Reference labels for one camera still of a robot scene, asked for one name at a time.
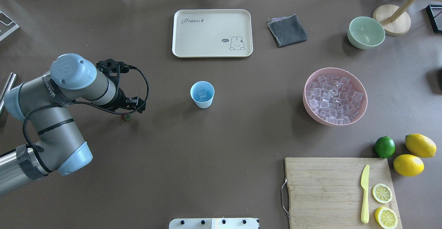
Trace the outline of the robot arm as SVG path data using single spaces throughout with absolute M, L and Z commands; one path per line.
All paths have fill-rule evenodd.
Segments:
M 4 95 L 9 114 L 22 122 L 26 143 L 1 156 L 1 196 L 57 171 L 66 176 L 93 160 L 68 107 L 91 106 L 110 114 L 142 113 L 146 98 L 128 98 L 120 88 L 122 73 L 138 67 L 107 59 L 93 64 L 76 53 L 63 54 L 48 72 Z

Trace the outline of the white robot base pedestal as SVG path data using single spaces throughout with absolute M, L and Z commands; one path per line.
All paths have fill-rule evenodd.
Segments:
M 169 229 L 259 229 L 258 218 L 176 218 Z

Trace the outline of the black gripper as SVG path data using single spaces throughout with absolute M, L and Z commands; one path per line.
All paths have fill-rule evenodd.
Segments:
M 114 98 L 109 102 L 109 109 L 112 112 L 117 109 L 125 109 L 142 113 L 146 109 L 146 99 L 141 99 L 139 97 L 128 98 L 123 90 L 118 88 Z

